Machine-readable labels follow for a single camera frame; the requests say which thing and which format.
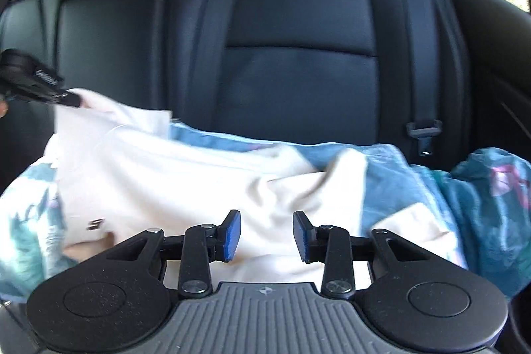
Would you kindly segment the blue flamingo print storage bag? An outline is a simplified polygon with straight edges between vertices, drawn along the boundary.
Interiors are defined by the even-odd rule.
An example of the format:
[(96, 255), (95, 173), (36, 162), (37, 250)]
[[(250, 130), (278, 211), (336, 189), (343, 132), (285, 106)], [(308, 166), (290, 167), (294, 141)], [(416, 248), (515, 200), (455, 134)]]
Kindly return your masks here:
[[(530, 282), (529, 163), (486, 148), (450, 172), (409, 166), (454, 223), (465, 260), (461, 267), (508, 297), (522, 291)], [(83, 261), (67, 255), (66, 234), (56, 171), (45, 150), (1, 196), (2, 296), (23, 301), (40, 283)], [(107, 235), (101, 251), (117, 243)]]

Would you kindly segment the cream white garment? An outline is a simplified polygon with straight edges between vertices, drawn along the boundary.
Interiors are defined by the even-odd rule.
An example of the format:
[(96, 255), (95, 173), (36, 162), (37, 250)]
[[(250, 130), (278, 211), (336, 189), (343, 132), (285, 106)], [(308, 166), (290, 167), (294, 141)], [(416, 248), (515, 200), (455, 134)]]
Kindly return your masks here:
[(352, 235), (389, 228), (464, 266), (452, 220), (394, 146), (302, 146), (198, 131), (168, 111), (137, 109), (82, 91), (80, 108), (58, 105), (46, 148), (67, 225), (68, 256), (84, 260), (112, 235), (121, 242), (159, 227), (179, 235), (220, 223), (236, 209), (235, 258), (215, 282), (320, 283), (323, 267), (301, 260), (292, 216)]

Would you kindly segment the black leather car seat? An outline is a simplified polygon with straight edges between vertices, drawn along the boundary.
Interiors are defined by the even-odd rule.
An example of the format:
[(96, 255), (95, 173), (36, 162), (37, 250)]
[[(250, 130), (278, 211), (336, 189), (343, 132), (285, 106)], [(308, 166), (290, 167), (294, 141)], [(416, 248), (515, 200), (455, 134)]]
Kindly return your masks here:
[[(463, 155), (465, 65), (448, 0), (16, 0), (1, 46), (69, 88), (198, 129), (302, 144)], [(433, 155), (406, 125), (438, 119)]]

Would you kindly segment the black car door panel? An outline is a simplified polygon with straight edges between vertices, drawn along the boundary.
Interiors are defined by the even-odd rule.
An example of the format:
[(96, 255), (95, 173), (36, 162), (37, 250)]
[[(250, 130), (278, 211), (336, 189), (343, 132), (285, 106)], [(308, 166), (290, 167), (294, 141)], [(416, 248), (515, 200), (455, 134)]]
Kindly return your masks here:
[(530, 0), (448, 0), (464, 52), (468, 146), (530, 158)]

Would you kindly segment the seat belt buckle tongue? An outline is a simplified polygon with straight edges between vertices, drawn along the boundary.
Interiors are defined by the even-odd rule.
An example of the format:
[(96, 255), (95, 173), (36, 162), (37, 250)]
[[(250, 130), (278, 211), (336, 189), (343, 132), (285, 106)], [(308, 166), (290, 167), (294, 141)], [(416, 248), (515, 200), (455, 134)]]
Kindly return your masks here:
[(442, 133), (442, 129), (443, 123), (438, 119), (406, 125), (407, 135), (417, 142), (417, 153), (421, 157), (433, 155), (433, 141)]

